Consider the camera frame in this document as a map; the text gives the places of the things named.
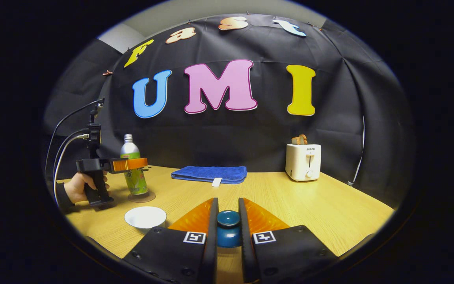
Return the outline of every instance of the folded towel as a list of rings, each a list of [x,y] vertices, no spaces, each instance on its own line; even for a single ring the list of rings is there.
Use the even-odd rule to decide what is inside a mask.
[[[187,166],[171,173],[171,178],[209,181],[215,178],[222,178],[221,183],[241,183],[246,178],[246,167],[194,167]]]

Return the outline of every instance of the black cable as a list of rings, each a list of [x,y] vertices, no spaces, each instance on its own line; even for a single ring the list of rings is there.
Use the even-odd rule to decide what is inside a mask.
[[[54,140],[54,136],[56,135],[56,131],[57,131],[57,128],[59,127],[59,125],[63,121],[65,121],[65,119],[67,119],[71,115],[74,115],[75,113],[83,110],[84,108],[86,108],[88,106],[91,106],[93,104],[98,104],[98,103],[103,103],[103,102],[104,102],[104,98],[103,99],[97,99],[94,102],[91,102],[91,103],[89,103],[89,104],[87,104],[85,106],[82,106],[81,108],[78,108],[76,111],[66,115],[63,119],[61,119],[61,121],[59,121],[59,123],[56,126],[56,129],[54,129],[54,132],[52,133],[52,137],[50,138],[50,143],[48,144],[47,158],[45,159],[45,175],[47,175],[47,164],[48,164],[48,157],[50,156],[50,148],[52,147],[52,141]]]
[[[58,156],[59,156],[59,153],[61,152],[61,149],[62,147],[64,146],[65,143],[67,143],[69,141],[69,139],[71,139],[71,137],[73,137],[74,135],[77,135],[78,133],[83,133],[84,131],[88,131],[89,129],[88,128],[83,128],[79,131],[75,131],[73,133],[71,133],[68,138],[66,138],[63,143],[61,144],[61,146],[59,146],[59,150],[57,151],[56,153],[56,158],[54,160],[54,167],[52,168],[52,182],[55,182],[54,180],[54,176],[56,174],[56,164],[57,164],[57,159],[58,159]]]

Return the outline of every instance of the toaster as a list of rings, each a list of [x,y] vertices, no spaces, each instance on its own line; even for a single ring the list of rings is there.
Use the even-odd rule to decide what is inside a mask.
[[[321,145],[287,144],[285,171],[296,181],[316,180],[320,176]]]

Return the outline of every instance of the human hand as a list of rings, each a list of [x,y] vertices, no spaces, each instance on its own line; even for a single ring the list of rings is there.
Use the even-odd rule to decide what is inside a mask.
[[[106,177],[107,174],[107,171],[103,171],[103,180],[105,182],[106,189],[110,188],[110,185],[106,183],[108,181],[108,178]],[[72,203],[87,201],[87,196],[84,191],[85,183],[89,185],[90,188],[96,189],[94,180],[87,174],[81,172],[74,174],[71,180],[64,184],[66,194]]]

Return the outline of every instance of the orange gripper pad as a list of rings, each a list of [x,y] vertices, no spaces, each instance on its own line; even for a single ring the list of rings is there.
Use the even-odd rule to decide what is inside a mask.
[[[250,235],[258,232],[267,232],[290,228],[287,224],[281,221],[257,203],[243,198],[246,207],[246,215],[248,217],[248,226],[250,227]]]
[[[203,232],[208,235],[209,214],[212,203],[213,198],[200,203],[167,228],[185,232]]]
[[[148,160],[146,158],[113,161],[112,163],[115,172],[148,166]]]

